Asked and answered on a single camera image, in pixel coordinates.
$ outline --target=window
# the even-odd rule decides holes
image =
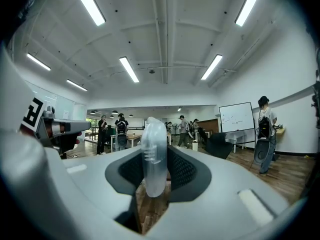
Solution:
[[[98,120],[97,119],[86,118],[85,120],[90,122],[92,127],[98,126],[98,122],[97,122]]]

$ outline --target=white t-shirt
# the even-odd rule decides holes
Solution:
[[[266,110],[261,109],[260,115],[259,115],[259,121],[263,118],[269,118],[270,121],[270,128],[271,128],[271,136],[275,135],[276,130],[272,127],[274,125],[274,119],[277,118],[277,115],[275,112],[272,111],[270,107],[267,107]]]

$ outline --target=whiteboard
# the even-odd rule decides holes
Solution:
[[[219,107],[223,133],[253,129],[255,127],[251,102]]]

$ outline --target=desk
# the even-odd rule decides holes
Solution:
[[[169,145],[171,145],[171,133],[166,133],[166,138],[169,139]]]
[[[277,129],[275,134],[276,135],[282,135],[282,134],[284,134],[285,130],[286,130],[286,128]]]
[[[236,153],[237,148],[237,139],[242,138],[242,142],[245,142],[245,131],[235,131],[235,132],[228,132],[225,135],[225,138],[228,140],[233,141],[233,153]],[[244,149],[245,144],[241,144],[241,149]]]
[[[127,134],[127,140],[128,141],[131,141],[131,148],[134,147],[134,141],[137,140],[137,139],[141,139],[141,134]],[[111,135],[111,152],[114,151],[113,149],[113,145],[114,145],[114,138],[116,137],[116,135]]]

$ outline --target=table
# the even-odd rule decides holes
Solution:
[[[230,132],[225,135],[226,139],[232,140],[233,141],[233,153],[236,153],[236,148],[237,148],[237,139],[242,137],[242,142],[245,142],[245,131],[235,131],[235,132]],[[244,149],[245,144],[241,144],[241,149]]]
[[[276,135],[282,135],[282,134],[284,134],[285,130],[286,130],[286,128],[277,129],[275,134]]]
[[[127,140],[131,141],[131,148],[134,147],[134,141],[137,139],[141,139],[141,134],[127,134]],[[114,138],[116,137],[116,135],[111,135],[111,152],[114,151],[113,149],[113,145],[114,145]]]

